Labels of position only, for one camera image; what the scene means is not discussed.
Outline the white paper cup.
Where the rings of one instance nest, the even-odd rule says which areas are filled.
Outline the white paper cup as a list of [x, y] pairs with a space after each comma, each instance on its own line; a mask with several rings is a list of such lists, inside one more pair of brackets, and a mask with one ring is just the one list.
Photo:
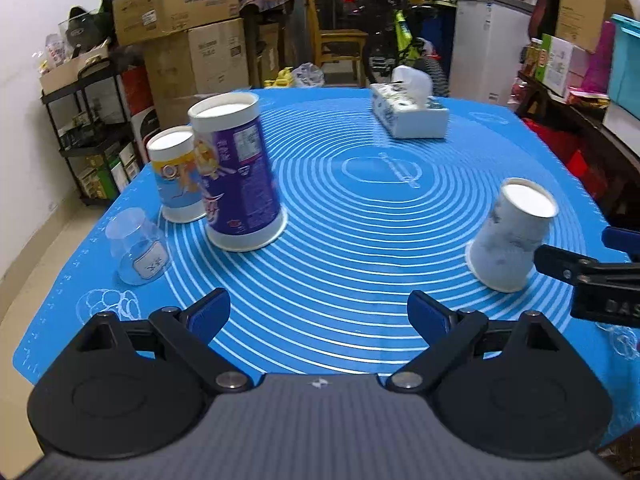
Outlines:
[[466, 245], [468, 268], [497, 292], [519, 292], [558, 213], [554, 197], [541, 185], [523, 178], [503, 181], [488, 217]]

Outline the clear plastic cup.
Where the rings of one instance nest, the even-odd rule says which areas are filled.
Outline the clear plastic cup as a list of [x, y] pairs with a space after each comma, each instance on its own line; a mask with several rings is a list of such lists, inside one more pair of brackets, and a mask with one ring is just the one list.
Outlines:
[[139, 286], [159, 278], [169, 266], [164, 233], [142, 208], [127, 208], [107, 223], [105, 236], [126, 284]]

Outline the tall purple paper cup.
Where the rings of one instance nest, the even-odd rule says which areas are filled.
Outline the tall purple paper cup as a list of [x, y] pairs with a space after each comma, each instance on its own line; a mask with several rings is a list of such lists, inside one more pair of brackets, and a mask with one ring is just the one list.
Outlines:
[[201, 176], [206, 234], [226, 252], [252, 252], [288, 223], [268, 156], [259, 96], [230, 92], [188, 110]]

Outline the short yellow blue paper cup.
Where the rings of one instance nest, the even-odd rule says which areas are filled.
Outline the short yellow blue paper cup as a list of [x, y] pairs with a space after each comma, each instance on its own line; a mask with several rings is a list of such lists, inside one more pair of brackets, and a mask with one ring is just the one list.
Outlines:
[[146, 150], [164, 219], [190, 223], [203, 218], [201, 176], [196, 166], [192, 128], [165, 129], [148, 141]]

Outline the dark wooden side table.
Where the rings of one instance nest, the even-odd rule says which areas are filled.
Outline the dark wooden side table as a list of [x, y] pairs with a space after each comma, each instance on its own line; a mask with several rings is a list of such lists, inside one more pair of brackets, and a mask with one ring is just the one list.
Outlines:
[[639, 229], [639, 156], [600, 121], [523, 73], [516, 114], [576, 177], [612, 226]]

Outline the teal storage box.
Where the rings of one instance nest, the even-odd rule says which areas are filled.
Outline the teal storage box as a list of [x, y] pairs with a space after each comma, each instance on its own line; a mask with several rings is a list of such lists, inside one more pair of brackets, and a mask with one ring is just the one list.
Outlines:
[[613, 14], [615, 25], [612, 70], [608, 83], [610, 100], [640, 118], [640, 32], [639, 22]]

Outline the white green carton box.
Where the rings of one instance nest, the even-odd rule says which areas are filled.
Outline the white green carton box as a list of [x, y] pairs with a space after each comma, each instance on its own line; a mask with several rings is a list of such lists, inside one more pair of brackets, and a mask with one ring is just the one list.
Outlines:
[[566, 100], [570, 88], [582, 85], [589, 61], [588, 51], [564, 39], [543, 34], [535, 79]]

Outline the blue silicone baking mat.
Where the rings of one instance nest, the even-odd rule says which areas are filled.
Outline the blue silicone baking mat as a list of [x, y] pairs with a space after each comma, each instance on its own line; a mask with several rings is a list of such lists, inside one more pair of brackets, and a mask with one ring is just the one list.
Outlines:
[[96, 312], [146, 318], [185, 308], [216, 287], [232, 312], [214, 348], [250, 377], [264, 373], [390, 374], [423, 347], [406, 302], [416, 289], [451, 309], [514, 320], [542, 312], [589, 363], [612, 396], [615, 439], [639, 422], [639, 335], [570, 316], [570, 286], [532, 273], [512, 295], [480, 284], [465, 263], [501, 183], [531, 180], [555, 198], [554, 246], [604, 262], [605, 218], [596, 203], [510, 110], [450, 99], [444, 140], [397, 141], [355, 89], [265, 90], [262, 128], [281, 202], [284, 232], [256, 252], [223, 252], [203, 221], [160, 215], [145, 169], [113, 204], [142, 208], [165, 235], [166, 271], [139, 286], [117, 275], [101, 219], [67, 260], [13, 356], [30, 382]]

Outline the white chest freezer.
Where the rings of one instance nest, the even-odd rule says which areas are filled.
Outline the white chest freezer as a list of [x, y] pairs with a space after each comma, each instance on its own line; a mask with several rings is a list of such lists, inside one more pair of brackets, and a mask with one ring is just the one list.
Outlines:
[[450, 96], [506, 105], [529, 45], [533, 10], [522, 0], [458, 0]]

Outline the white tissue box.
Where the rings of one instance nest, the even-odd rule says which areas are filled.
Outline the white tissue box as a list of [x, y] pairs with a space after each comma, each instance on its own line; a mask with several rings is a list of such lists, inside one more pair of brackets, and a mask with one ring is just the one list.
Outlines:
[[390, 136], [400, 140], [443, 139], [449, 110], [434, 98], [432, 77], [399, 65], [388, 84], [370, 84], [371, 110]]

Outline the black metal shelf rack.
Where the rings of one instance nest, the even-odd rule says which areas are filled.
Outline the black metal shelf rack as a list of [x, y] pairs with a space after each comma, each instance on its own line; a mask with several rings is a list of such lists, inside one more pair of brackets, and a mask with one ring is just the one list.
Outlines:
[[[58, 142], [58, 154], [66, 163], [80, 200], [87, 206], [114, 203], [130, 179], [142, 169], [142, 157], [119, 75], [112, 58], [97, 56], [79, 70], [74, 81], [40, 94]], [[101, 100], [89, 96], [92, 87], [104, 82], [111, 84], [115, 93], [114, 119], [105, 119]], [[75, 114], [67, 125], [60, 126], [53, 107], [66, 99], [73, 100]]]

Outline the bicycle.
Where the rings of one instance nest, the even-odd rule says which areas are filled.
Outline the bicycle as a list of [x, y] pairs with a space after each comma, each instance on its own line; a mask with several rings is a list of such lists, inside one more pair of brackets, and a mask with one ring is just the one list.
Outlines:
[[423, 23], [436, 18], [429, 3], [410, 0], [354, 0], [358, 27], [368, 34], [362, 49], [363, 69], [370, 84], [392, 82], [393, 70], [405, 65], [431, 77], [435, 96], [448, 96], [448, 78]]

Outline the lower cardboard box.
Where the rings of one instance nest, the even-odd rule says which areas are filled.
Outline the lower cardboard box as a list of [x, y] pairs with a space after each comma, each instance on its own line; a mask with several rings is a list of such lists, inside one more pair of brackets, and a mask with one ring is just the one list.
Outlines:
[[147, 41], [142, 51], [163, 129], [187, 124], [202, 99], [250, 86], [240, 18]]

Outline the wooden chair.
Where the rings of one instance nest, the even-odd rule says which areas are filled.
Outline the wooden chair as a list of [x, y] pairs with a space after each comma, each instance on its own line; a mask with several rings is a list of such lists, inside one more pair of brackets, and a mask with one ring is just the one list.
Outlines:
[[311, 46], [311, 61], [321, 68], [328, 63], [349, 61], [352, 73], [360, 88], [364, 88], [367, 77], [364, 73], [363, 48], [368, 34], [358, 29], [321, 29], [316, 3], [304, 0], [306, 20]]

